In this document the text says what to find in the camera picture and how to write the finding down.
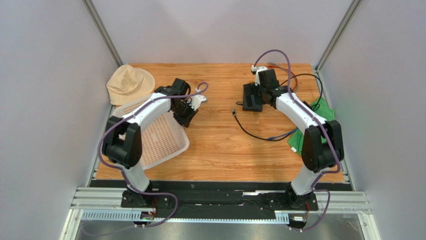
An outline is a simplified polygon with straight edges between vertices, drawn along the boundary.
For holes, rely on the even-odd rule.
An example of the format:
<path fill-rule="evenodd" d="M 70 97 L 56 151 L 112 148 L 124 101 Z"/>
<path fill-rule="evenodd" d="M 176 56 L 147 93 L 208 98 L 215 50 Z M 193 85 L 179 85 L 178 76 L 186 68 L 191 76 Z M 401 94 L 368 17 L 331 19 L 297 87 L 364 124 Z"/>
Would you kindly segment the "black network switch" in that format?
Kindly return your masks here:
<path fill-rule="evenodd" d="M 242 110 L 248 112 L 262 112 L 263 99 L 260 86 L 255 83 L 243 85 Z"/>

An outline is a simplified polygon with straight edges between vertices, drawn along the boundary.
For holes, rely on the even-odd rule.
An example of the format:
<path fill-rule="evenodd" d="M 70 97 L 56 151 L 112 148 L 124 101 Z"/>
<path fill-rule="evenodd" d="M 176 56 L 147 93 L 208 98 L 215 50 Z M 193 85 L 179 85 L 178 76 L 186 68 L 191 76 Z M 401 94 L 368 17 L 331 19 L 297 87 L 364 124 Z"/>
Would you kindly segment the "white plastic basket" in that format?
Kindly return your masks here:
<path fill-rule="evenodd" d="M 142 156 L 139 161 L 149 170 L 185 152 L 190 141 L 184 128 L 174 119 L 171 111 L 154 120 L 142 133 Z"/>

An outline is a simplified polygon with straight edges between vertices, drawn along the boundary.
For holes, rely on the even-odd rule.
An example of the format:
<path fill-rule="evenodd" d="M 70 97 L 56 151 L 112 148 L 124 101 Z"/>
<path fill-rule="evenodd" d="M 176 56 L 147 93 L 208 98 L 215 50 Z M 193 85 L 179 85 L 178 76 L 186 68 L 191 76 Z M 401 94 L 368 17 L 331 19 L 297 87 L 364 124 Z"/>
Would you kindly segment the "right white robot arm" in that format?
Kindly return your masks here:
<path fill-rule="evenodd" d="M 303 133 L 303 166 L 285 190 L 285 202 L 291 209 L 305 205 L 323 175 L 338 173 L 344 158 L 342 127 L 337 120 L 321 117 L 294 93 L 290 86 L 280 86 L 274 69 L 251 68 L 261 103 L 269 104 L 286 115 Z"/>

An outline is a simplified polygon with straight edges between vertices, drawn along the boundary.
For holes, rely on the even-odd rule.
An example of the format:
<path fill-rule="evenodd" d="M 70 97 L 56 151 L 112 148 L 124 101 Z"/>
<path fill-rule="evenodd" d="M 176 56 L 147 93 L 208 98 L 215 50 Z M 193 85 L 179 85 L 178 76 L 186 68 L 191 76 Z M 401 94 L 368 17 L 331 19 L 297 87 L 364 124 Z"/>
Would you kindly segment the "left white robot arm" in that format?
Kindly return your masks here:
<path fill-rule="evenodd" d="M 209 85 L 200 83 L 191 92 L 190 85 L 176 78 L 171 85 L 158 87 L 142 105 L 122 117 L 111 116 L 105 133 L 98 144 L 101 162 L 117 169 L 126 181 L 125 197 L 134 203 L 147 207 L 152 204 L 155 194 L 152 184 L 140 164 L 143 155 L 142 133 L 161 115 L 172 112 L 174 120 L 182 127 L 189 127 L 202 104 L 208 99 L 204 92 Z"/>

